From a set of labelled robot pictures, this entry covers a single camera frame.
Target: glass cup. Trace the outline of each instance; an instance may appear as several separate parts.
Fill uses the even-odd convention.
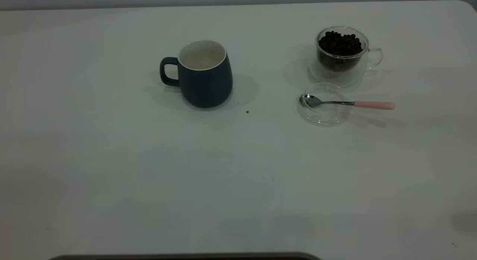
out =
[[[351,56],[338,56],[324,51],[318,41],[331,31],[341,35],[356,35],[363,50]],[[380,48],[370,49],[368,38],[350,27],[336,26],[324,29],[315,37],[315,44],[317,59],[313,59],[310,63],[311,73],[318,81],[331,83],[340,88],[351,86],[363,76],[366,70],[377,66],[383,60],[383,51]]]

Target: metal spoon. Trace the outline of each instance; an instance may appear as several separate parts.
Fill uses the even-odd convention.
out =
[[[302,97],[305,99],[306,104],[311,108],[318,107],[322,104],[341,104],[363,108],[392,110],[395,106],[392,102],[383,101],[321,101],[319,98],[310,94],[302,95]]]

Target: table surface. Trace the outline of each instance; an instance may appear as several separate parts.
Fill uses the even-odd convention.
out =
[[[302,251],[477,256],[477,14],[460,1],[0,12],[0,258]],[[383,62],[332,128],[300,92],[317,32]],[[201,110],[159,63],[215,39],[230,100]],[[177,75],[173,67],[170,76]]]

